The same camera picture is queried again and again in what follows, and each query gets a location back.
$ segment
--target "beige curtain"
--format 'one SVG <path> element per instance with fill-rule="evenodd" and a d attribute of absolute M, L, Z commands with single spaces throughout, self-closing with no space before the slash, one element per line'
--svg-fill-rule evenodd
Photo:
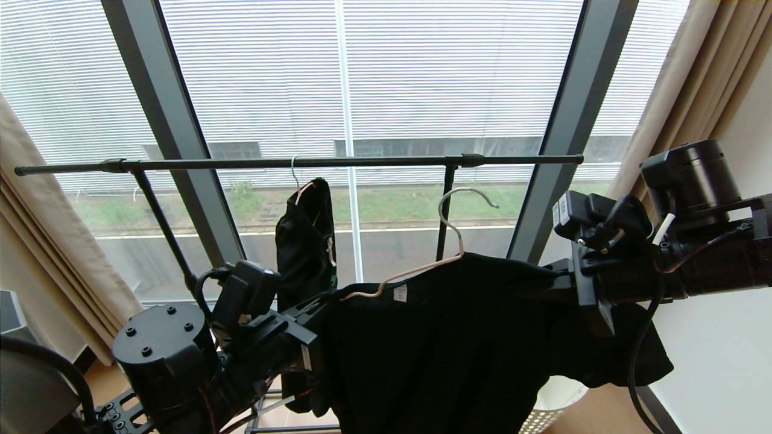
<path fill-rule="evenodd" d="M 113 337 L 142 306 L 97 245 L 52 175 L 16 176 L 17 165 L 45 164 L 0 94 L 0 285 L 30 304 L 55 305 L 105 364 Z M 29 318 L 56 335 L 47 317 Z"/>
<path fill-rule="evenodd" d="M 720 136 L 772 42 L 772 1 L 692 0 L 608 195 L 646 198 L 638 165 Z"/>

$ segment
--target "perforated basket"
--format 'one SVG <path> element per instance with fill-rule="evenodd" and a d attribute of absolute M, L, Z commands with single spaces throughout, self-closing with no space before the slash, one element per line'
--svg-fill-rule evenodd
<path fill-rule="evenodd" d="M 579 381 L 565 377 L 550 377 L 539 390 L 536 405 L 520 428 L 520 434 L 537 434 L 555 423 L 568 407 L 587 393 Z"/>

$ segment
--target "wooden floor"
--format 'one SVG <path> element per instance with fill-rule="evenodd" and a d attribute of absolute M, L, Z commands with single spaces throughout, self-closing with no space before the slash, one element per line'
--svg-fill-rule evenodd
<path fill-rule="evenodd" d="M 120 369 L 96 362 L 86 373 L 94 401 L 102 405 L 128 388 Z M 260 426 L 297 426 L 336 424 L 332 412 L 322 419 L 311 414 L 297 415 L 285 408 L 267 413 Z M 630 403 L 627 390 L 613 385 L 591 389 L 572 405 L 544 434 L 647 434 L 649 431 L 638 418 Z"/>

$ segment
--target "clothes hanger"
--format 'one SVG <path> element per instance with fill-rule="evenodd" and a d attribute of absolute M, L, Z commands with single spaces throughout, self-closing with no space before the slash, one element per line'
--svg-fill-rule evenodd
<path fill-rule="evenodd" d="M 302 195 L 307 188 L 312 186 L 316 187 L 316 185 L 311 181 L 304 185 L 303 188 L 300 188 L 300 181 L 297 180 L 297 175 L 295 175 L 295 158 L 297 158 L 297 155 L 293 155 L 292 161 L 289 162 L 289 169 L 292 171 L 292 177 L 295 178 L 295 185 L 297 186 L 297 195 L 295 196 L 295 205 L 297 205 L 300 203 L 300 195 Z"/>
<path fill-rule="evenodd" d="M 386 286 L 386 283 L 389 283 L 392 280 L 396 280 L 396 279 L 399 279 L 399 278 L 405 277 L 405 276 L 410 276 L 411 274 L 415 274 L 415 273 L 418 273 L 418 272 L 421 272 L 421 271 L 431 270 L 432 268 L 436 268 L 438 266 L 445 265 L 446 263 L 452 263 L 452 262 L 455 262 L 455 261 L 461 259 L 464 256 L 464 252 L 465 252 L 464 251 L 464 240 L 461 237 L 461 231 L 459 231 L 458 228 L 456 228 L 454 225 L 452 225 L 445 218 L 445 216 L 442 215 L 442 204 L 446 200 L 448 200 L 448 198 L 450 198 L 450 196 L 452 196 L 456 192 L 475 192 L 478 195 L 481 195 L 486 200 L 486 202 L 488 202 L 488 205 L 492 206 L 493 208 L 499 208 L 499 206 L 497 204 L 493 203 L 490 200 L 490 198 L 488 197 L 488 195 L 486 195 L 485 193 L 481 192 L 477 188 L 472 188 L 472 187 L 458 187 L 458 188 L 454 188 L 453 190 L 445 193 L 442 196 L 442 198 L 439 200 L 439 203 L 437 204 L 437 213 L 439 214 L 440 221 L 445 223 L 450 229 L 453 229 L 453 232 L 455 232 L 456 236 L 459 237 L 459 254 L 458 255 L 451 256 L 451 257 L 449 257 L 447 259 L 443 259 L 443 260 L 440 260 L 440 261 L 437 261 L 437 262 L 429 263 L 429 264 L 426 264 L 424 266 L 420 266 L 418 268 L 414 268 L 413 270 L 408 270 L 408 271 L 404 271 L 404 272 L 399 273 L 399 274 L 395 274 L 395 275 L 393 275 L 391 277 L 388 277 L 383 282 L 381 282 L 381 284 L 378 285 L 378 290 L 375 291 L 374 293 L 363 293 L 363 292 L 357 291 L 357 292 L 348 294 L 347 296 L 345 296 L 343 298 L 343 300 L 346 300 L 346 299 L 349 299 L 349 298 L 352 298 L 352 297 L 367 297 L 367 298 L 379 297 L 384 292 L 384 287 Z"/>

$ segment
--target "robotic arm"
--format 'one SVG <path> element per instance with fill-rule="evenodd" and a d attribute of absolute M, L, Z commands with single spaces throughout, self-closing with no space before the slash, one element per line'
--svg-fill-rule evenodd
<path fill-rule="evenodd" d="M 554 229 L 573 241 L 572 257 L 548 266 L 557 278 L 515 290 L 578 303 L 592 330 L 611 336 L 615 304 L 652 300 L 655 307 L 772 285 L 772 194 L 742 199 L 715 141 L 656 155 L 641 168 L 659 227 L 633 196 L 614 201 L 566 192 L 554 206 Z M 731 222 L 727 213 L 742 208 L 750 208 L 752 217 Z M 138 314 L 121 330 L 113 354 L 132 389 L 97 408 L 98 422 L 84 424 L 83 432 L 230 432 L 238 423 L 225 424 L 249 410 L 272 378 L 288 371 L 311 378 L 323 373 L 315 331 L 330 294 L 279 313 L 270 310 L 276 273 L 240 261 L 199 278 L 197 294 L 209 276 L 223 286 L 211 313 L 202 300 L 199 307 L 173 303 Z M 3 349 L 9 349 L 5 341 Z M 631 362 L 634 367 L 635 354 Z M 139 403 L 124 409 L 133 397 Z"/>

